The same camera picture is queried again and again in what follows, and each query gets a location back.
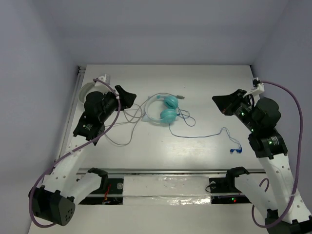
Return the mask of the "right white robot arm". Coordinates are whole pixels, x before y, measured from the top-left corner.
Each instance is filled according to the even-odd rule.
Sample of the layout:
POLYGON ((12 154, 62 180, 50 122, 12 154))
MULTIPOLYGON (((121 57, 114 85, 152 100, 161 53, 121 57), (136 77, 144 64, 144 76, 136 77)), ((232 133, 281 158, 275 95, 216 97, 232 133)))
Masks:
POLYGON ((251 132, 248 141, 262 165, 273 195, 260 188, 244 167, 226 172, 222 186, 241 192, 264 218, 263 228, 270 234, 307 234, 312 231, 312 214, 297 189, 298 178, 292 175, 288 149, 275 126, 281 118, 278 104, 270 98, 253 98, 238 89, 212 100, 226 116, 236 116, 251 132))

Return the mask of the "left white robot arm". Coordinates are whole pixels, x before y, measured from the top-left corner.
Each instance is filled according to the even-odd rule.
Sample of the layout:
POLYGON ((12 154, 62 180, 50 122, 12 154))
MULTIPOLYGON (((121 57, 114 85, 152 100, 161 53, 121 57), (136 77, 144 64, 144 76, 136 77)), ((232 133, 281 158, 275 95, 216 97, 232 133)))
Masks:
POLYGON ((80 180, 77 180, 77 172, 87 156, 87 146, 96 146, 110 130, 105 127, 105 121, 113 112, 119 115, 120 111, 132 107, 136 97, 119 85, 109 87, 107 93, 93 91, 87 94, 67 153, 37 179, 29 192, 29 214, 37 227, 67 225, 76 206, 87 195, 108 188, 106 171, 91 168, 80 180))

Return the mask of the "teal white cat-ear headphones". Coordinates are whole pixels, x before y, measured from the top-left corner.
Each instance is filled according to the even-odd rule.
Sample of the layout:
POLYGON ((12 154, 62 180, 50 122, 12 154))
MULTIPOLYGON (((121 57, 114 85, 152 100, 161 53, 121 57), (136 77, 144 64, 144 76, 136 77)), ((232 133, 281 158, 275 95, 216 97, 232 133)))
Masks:
POLYGON ((178 116, 177 113, 178 110, 178 99, 176 96, 170 95, 168 93, 160 93, 160 94, 155 94, 153 96, 150 96, 147 99, 145 108, 144 108, 144 116, 142 118, 143 122, 154 122, 157 124, 162 124, 162 123, 172 123, 176 120, 176 117, 178 116), (153 118, 149 115, 148 110, 150 105, 155 102, 155 101, 160 101, 162 100, 164 106, 167 108, 163 110, 160 113, 160 118, 153 118))

